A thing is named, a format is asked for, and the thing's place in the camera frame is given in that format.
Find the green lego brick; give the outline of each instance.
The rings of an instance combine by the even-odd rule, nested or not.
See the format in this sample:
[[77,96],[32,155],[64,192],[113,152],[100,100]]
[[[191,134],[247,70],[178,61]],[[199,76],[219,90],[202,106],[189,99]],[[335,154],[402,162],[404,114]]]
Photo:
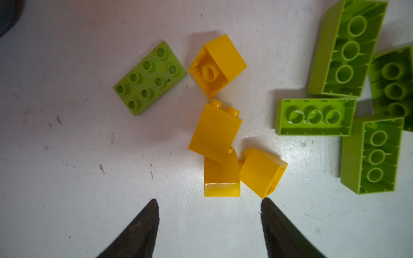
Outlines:
[[354,118],[342,141],[341,183],[357,194],[394,191],[403,124],[390,115]]
[[376,114],[404,117],[413,132],[413,45],[375,55],[368,69]]
[[278,135],[349,136],[355,98],[282,99],[275,118]]
[[308,93],[359,97],[387,2],[341,0],[324,14]]
[[134,116],[142,114],[186,76],[170,47],[162,41],[114,87]]

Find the yellow building block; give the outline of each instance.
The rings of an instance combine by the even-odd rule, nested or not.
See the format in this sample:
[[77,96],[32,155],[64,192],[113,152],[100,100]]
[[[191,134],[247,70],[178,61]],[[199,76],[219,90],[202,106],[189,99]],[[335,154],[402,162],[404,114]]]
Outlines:
[[238,76],[247,64],[225,34],[205,44],[189,72],[208,98],[212,98]]
[[233,148],[222,164],[205,157],[205,197],[240,197],[240,187],[238,156]]
[[242,123],[238,110],[221,107],[222,103],[215,99],[205,105],[189,144],[190,150],[219,163],[226,158]]
[[244,158],[240,163],[241,181],[264,199],[275,191],[288,163],[259,149],[246,150]]

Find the tabletop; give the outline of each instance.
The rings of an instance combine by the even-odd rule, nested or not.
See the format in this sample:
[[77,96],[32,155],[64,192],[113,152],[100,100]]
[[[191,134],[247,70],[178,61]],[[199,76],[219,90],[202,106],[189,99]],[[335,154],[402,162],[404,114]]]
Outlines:
[[[227,34],[248,67],[215,98],[240,111],[238,154],[289,163],[269,198],[326,257],[411,257],[413,133],[394,192],[340,183],[339,137],[275,134],[275,104],[306,93],[327,0],[35,0],[0,38],[0,256],[96,257],[150,199],[154,257],[267,257],[261,198],[205,198],[188,149],[209,101],[188,74],[140,116],[112,89],[162,40],[188,69]],[[413,2],[391,0],[377,50],[413,41]],[[373,113],[369,82],[357,115]]]

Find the lego duplo brick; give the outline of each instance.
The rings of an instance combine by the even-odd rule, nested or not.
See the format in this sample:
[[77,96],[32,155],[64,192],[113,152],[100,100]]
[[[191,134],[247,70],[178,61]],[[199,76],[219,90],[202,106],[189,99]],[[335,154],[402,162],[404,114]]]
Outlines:
[[238,156],[233,148],[229,150],[222,164],[205,157],[205,197],[239,197],[240,186]]
[[354,118],[342,140],[341,183],[357,194],[394,191],[404,118]]
[[215,99],[205,105],[189,144],[190,150],[218,163],[226,158],[242,123],[238,110],[221,107],[222,103]]
[[273,193],[288,163],[259,149],[247,149],[240,163],[240,179],[262,199]]
[[356,99],[282,99],[275,118],[278,135],[348,136]]
[[246,67],[247,64],[225,34],[205,44],[188,70],[206,96],[212,98]]
[[341,0],[325,12],[308,93],[359,97],[387,2]]
[[114,87],[134,115],[140,115],[186,76],[168,44],[163,41]]
[[369,67],[375,114],[404,117],[413,131],[413,45],[379,53]]

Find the light green flat brick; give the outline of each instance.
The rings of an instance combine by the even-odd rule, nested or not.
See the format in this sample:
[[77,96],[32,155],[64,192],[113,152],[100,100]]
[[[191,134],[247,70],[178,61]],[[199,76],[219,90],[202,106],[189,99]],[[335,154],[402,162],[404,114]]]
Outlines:
[[357,194],[394,191],[404,119],[354,118],[342,141],[341,183]]
[[369,67],[374,111],[404,117],[413,132],[413,45],[376,54]]
[[341,0],[324,14],[308,93],[359,97],[387,2]]
[[137,116],[186,75],[168,44],[162,41],[113,89],[132,114]]
[[278,135],[349,136],[355,98],[282,99],[275,118]]

